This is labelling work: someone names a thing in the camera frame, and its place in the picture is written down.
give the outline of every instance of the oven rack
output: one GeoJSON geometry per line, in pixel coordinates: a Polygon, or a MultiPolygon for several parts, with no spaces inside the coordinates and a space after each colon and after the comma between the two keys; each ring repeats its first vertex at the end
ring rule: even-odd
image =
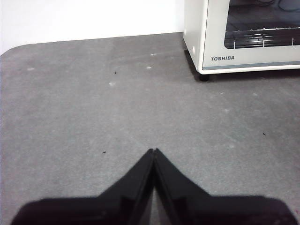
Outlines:
{"type": "Polygon", "coordinates": [[[226,31],[228,49],[300,45],[300,27],[226,31]]]}

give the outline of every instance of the white wall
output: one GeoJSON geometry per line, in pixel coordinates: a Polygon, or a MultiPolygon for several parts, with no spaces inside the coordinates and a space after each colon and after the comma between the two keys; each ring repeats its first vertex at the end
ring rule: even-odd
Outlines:
{"type": "Polygon", "coordinates": [[[1,54],[24,44],[177,32],[184,0],[1,0],[1,54]]]}

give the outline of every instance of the glass oven window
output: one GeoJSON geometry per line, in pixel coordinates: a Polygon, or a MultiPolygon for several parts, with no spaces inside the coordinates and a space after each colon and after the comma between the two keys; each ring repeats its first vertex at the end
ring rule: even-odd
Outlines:
{"type": "Polygon", "coordinates": [[[224,45],[300,45],[300,0],[230,0],[224,45]]]}

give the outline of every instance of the oven door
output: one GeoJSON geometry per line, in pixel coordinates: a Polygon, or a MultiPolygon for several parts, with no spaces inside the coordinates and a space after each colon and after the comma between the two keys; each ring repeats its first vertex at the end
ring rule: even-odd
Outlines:
{"type": "Polygon", "coordinates": [[[300,0],[209,0],[203,57],[204,71],[297,68],[300,0]]]}

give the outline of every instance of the toshiba logo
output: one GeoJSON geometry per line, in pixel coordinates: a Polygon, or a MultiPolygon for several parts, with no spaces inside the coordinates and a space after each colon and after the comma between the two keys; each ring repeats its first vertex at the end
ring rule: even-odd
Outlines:
{"type": "Polygon", "coordinates": [[[219,61],[219,60],[234,60],[234,56],[211,57],[211,61],[219,61]]]}

